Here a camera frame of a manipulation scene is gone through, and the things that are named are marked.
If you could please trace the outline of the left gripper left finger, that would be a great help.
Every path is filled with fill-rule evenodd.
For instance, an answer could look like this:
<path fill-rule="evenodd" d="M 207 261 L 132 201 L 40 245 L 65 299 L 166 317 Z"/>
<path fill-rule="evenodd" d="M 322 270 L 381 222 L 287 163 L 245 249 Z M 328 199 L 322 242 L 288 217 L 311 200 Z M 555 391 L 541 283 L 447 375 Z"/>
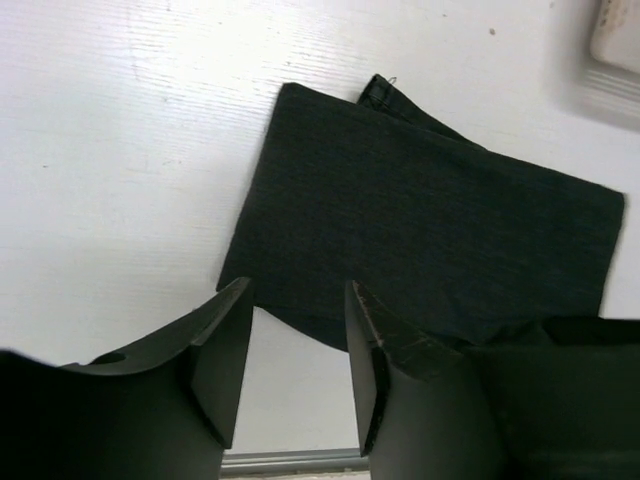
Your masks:
<path fill-rule="evenodd" d="M 1 354 L 5 479 L 215 479 L 232 445 L 252 282 L 92 362 Z"/>

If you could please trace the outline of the black trousers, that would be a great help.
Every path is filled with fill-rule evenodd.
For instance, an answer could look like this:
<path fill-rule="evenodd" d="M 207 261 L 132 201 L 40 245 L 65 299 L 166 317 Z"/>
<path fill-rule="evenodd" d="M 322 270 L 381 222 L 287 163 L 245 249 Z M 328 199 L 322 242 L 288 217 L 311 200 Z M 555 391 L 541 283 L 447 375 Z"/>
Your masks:
<path fill-rule="evenodd" d="M 218 280 L 345 350 L 355 280 L 400 318 L 481 344 L 595 316 L 623 223 L 620 192 L 492 152 L 381 76 L 357 102 L 278 93 Z"/>

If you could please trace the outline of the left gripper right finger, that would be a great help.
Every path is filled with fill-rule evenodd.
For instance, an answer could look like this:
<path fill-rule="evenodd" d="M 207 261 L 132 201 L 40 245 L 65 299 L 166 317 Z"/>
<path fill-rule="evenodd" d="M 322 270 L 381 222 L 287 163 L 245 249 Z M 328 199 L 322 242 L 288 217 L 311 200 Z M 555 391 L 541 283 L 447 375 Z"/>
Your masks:
<path fill-rule="evenodd" d="M 639 325 L 556 317 L 474 345 L 345 291 L 359 448 L 375 479 L 635 479 Z"/>

